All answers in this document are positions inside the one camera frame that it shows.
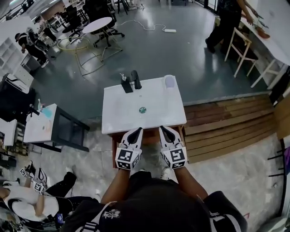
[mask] concrete floor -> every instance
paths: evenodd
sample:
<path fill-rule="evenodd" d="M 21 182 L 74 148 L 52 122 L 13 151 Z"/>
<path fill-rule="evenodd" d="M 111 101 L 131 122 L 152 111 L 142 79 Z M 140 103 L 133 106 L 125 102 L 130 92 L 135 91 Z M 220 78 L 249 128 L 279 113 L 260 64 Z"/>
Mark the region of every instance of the concrete floor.
<path fill-rule="evenodd" d="M 44 169 L 49 176 L 51 185 L 62 180 L 65 167 L 76 165 L 77 181 L 72 196 L 94 197 L 96 189 L 104 194 L 112 182 L 117 170 L 112 168 L 112 141 L 101 132 L 100 120 L 85 121 L 91 131 L 86 134 L 85 146 L 90 151 L 83 152 L 63 147 L 61 153 L 42 149 L 42 154 L 31 152 L 29 157 L 17 157 L 17 167 L 12 171 L 4 171 L 8 179 L 25 179 L 19 170 L 32 160 L 36 167 Z M 160 177 L 165 162 L 160 155 L 160 143 L 142 147 L 140 162 L 131 173 L 144 168 L 153 177 Z M 246 215 L 249 213 L 248 232 L 256 232 L 268 219 L 279 210 L 282 195 L 283 178 L 272 177 L 270 174 L 280 173 L 281 159 L 267 160 L 280 149 L 276 134 L 230 154 L 187 165 L 190 173 L 210 194 L 221 190 L 226 197 Z M 171 179 L 176 181 L 174 172 Z"/>
<path fill-rule="evenodd" d="M 184 6 L 178 0 L 173 5 L 167 5 L 165 0 L 160 3 L 143 0 L 142 4 L 144 10 L 117 14 L 117 24 L 135 19 L 146 28 L 164 24 L 168 29 L 176 29 L 177 33 L 165 33 L 162 26 L 157 26 L 155 31 L 145 31 L 135 22 L 118 27 L 126 35 L 124 38 L 117 36 L 124 50 L 105 60 L 103 67 L 86 76 L 87 80 L 80 75 L 74 55 L 63 51 L 56 60 L 34 74 L 32 87 L 42 102 L 56 103 L 79 119 L 100 116 L 103 88 L 120 84 L 119 73 L 130 75 L 133 69 L 137 70 L 141 80 L 175 75 L 185 105 L 248 96 L 266 90 L 263 81 L 250 88 L 259 76 L 254 70 L 251 78 L 246 77 L 250 63 L 245 62 L 234 78 L 237 62 L 229 60 L 225 63 L 219 50 L 216 54 L 208 52 L 204 40 L 213 29 L 214 15 L 211 12 L 191 2 Z M 87 37 L 91 42 L 96 40 L 91 35 Z M 98 51 L 102 52 L 105 45 L 105 41 L 99 43 Z M 91 55 L 82 53 L 80 56 L 84 61 Z M 85 68 L 92 71 L 98 64 L 92 59 Z"/>

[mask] person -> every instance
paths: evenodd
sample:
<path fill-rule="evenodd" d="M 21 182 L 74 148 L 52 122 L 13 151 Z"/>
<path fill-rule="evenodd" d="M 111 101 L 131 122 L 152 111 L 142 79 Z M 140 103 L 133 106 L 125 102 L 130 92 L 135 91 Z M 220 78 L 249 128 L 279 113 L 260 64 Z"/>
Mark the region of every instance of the person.
<path fill-rule="evenodd" d="M 83 201 L 61 232 L 246 232 L 247 222 L 218 191 L 210 195 L 186 167 L 165 168 L 161 179 L 119 169 L 101 202 Z"/>
<path fill-rule="evenodd" d="M 27 33 L 17 33 L 15 35 L 15 40 L 22 47 L 22 53 L 27 50 L 30 55 L 38 58 L 42 63 L 41 67 L 44 68 L 48 64 L 48 60 L 42 50 L 36 47 L 34 44 L 29 45 Z"/>
<path fill-rule="evenodd" d="M 219 0 L 218 10 L 221 19 L 220 25 L 215 27 L 210 36 L 205 40 L 207 48 L 211 53 L 215 53 L 215 46 L 223 40 L 222 49 L 226 53 L 230 45 L 234 28 L 238 28 L 242 11 L 249 24 L 253 24 L 253 18 L 247 7 L 258 17 L 258 13 L 250 6 L 246 0 Z"/>
<path fill-rule="evenodd" d="M 28 175 L 24 187 L 0 187 L 0 198 L 20 218 L 34 222 L 46 219 L 54 219 L 55 221 L 59 214 L 62 214 L 63 218 L 67 217 L 83 200 L 93 201 L 91 197 L 65 198 L 74 186 L 76 179 L 73 171 L 68 169 L 62 181 L 48 188 L 44 194 L 38 194 L 30 188 L 31 178 Z"/>
<path fill-rule="evenodd" d="M 38 33 L 40 32 L 44 32 L 48 37 L 50 37 L 53 41 L 53 44 L 52 46 L 54 46 L 56 43 L 57 43 L 57 38 L 55 37 L 55 35 L 51 32 L 49 26 L 48 26 L 48 23 L 46 20 L 42 19 L 41 16 L 39 16 L 36 20 L 35 20 L 36 23 L 39 23 L 39 31 Z"/>

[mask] tiled floor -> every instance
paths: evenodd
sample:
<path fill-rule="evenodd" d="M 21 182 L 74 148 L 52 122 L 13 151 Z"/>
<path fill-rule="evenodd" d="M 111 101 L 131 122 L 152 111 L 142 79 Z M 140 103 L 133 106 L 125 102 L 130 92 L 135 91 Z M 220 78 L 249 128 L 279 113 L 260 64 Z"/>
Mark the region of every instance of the tiled floor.
<path fill-rule="evenodd" d="M 98 71 L 87 75 L 87 80 L 80 75 L 73 53 L 63 51 L 56 60 L 34 74 L 33 88 L 42 102 L 56 103 L 79 119 L 101 116 L 103 88 L 120 84 L 119 73 L 130 75 L 133 69 L 141 80 L 175 75 L 185 105 L 266 90 L 263 81 L 250 88 L 258 77 L 256 70 L 251 78 L 246 77 L 250 63 L 245 62 L 234 78 L 236 60 L 225 63 L 219 49 L 216 54 L 208 52 L 204 40 L 213 29 L 211 12 L 191 2 L 184 6 L 178 0 L 174 0 L 173 5 L 167 5 L 166 0 L 160 3 L 142 0 L 142 4 L 144 10 L 117 14 L 117 24 L 134 19 L 146 28 L 164 24 L 168 29 L 176 29 L 177 33 L 165 33 L 162 26 L 156 26 L 155 31 L 145 31 L 135 22 L 118 27 L 126 35 L 124 38 L 117 36 L 124 50 L 108 58 Z M 91 35 L 87 38 L 91 42 L 96 40 Z M 105 45 L 105 40 L 99 43 L 98 51 L 102 52 Z M 92 55 L 80 54 L 82 61 L 89 56 Z M 92 59 L 85 68 L 93 70 L 98 64 Z"/>
<path fill-rule="evenodd" d="M 77 181 L 72 195 L 94 197 L 96 189 L 103 195 L 116 174 L 116 169 L 112 168 L 111 138 L 102 135 L 100 120 L 87 120 L 86 123 L 91 127 L 85 139 L 90 152 L 68 147 L 63 147 L 62 153 L 46 149 L 41 155 L 31 152 L 29 158 L 18 158 L 17 168 L 8 173 L 10 178 L 20 177 L 24 183 L 19 169 L 29 159 L 44 169 L 51 184 L 62 180 L 65 167 L 76 165 Z M 165 167 L 160 148 L 160 144 L 142 147 L 141 160 L 132 173 L 145 168 L 153 177 L 160 177 Z M 242 150 L 187 167 L 208 193 L 221 190 L 243 215 L 250 213 L 248 231 L 255 232 L 279 210 L 283 180 L 281 177 L 269 178 L 268 175 L 278 173 L 282 164 L 278 159 L 267 161 L 277 150 L 279 143 L 273 134 Z"/>

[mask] black cap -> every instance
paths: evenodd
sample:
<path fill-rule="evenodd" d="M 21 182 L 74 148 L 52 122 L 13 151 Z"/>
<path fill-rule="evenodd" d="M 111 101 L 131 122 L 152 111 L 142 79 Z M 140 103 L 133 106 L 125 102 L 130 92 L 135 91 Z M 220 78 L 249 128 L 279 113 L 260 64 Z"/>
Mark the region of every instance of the black cap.
<path fill-rule="evenodd" d="M 18 40 L 17 40 L 17 37 L 20 35 L 20 33 L 17 33 L 16 35 L 15 35 L 15 41 L 17 42 Z"/>

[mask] wooden platform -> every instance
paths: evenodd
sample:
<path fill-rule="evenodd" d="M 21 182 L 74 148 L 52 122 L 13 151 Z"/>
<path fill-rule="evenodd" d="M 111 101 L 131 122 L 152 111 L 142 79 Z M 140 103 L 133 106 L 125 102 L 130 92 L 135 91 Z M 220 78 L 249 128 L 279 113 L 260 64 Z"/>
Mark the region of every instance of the wooden platform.
<path fill-rule="evenodd" d="M 268 95 L 186 106 L 184 140 L 190 163 L 254 144 L 275 132 Z"/>

